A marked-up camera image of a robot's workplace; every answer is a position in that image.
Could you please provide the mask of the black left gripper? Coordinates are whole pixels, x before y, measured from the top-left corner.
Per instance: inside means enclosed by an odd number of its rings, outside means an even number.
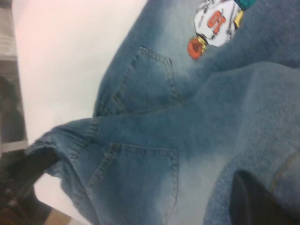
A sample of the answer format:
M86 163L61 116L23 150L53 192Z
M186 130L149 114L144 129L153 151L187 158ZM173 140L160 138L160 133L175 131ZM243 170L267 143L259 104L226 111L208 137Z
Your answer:
M12 164L0 164L0 223L2 225L43 225L51 208L41 203L34 183L58 162L54 148L41 148L23 160L24 171Z

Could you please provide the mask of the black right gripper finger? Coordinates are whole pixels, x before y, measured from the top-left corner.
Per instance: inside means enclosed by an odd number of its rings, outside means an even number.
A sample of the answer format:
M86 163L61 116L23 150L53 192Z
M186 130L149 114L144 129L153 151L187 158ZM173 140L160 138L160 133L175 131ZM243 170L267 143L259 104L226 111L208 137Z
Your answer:
M230 195L233 225L298 225L300 218L285 210L273 195L247 171L233 175Z

